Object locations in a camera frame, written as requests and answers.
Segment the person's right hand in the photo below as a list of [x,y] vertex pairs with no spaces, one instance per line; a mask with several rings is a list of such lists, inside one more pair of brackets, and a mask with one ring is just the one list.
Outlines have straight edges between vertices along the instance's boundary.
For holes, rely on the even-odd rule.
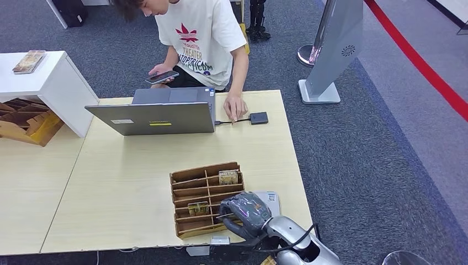
[[[161,64],[156,65],[152,70],[150,70],[148,75],[151,78],[152,76],[160,75],[160,74],[172,71],[172,70],[173,70],[173,66],[170,66],[166,63],[161,63]],[[148,79],[149,83],[156,84],[156,81],[152,81],[150,78]]]

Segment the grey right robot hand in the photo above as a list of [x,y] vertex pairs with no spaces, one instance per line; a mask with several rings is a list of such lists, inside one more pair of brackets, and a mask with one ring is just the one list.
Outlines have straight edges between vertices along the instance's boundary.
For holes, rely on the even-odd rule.
[[265,202],[253,192],[242,192],[220,203],[220,216],[228,230],[250,240],[263,233],[266,223],[273,218]]

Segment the person's left hand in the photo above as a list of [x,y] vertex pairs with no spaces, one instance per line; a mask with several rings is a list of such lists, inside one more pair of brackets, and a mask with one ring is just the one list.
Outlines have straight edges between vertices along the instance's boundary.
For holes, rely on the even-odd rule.
[[247,104],[243,100],[241,92],[228,92],[223,107],[231,123],[237,122],[248,112]]

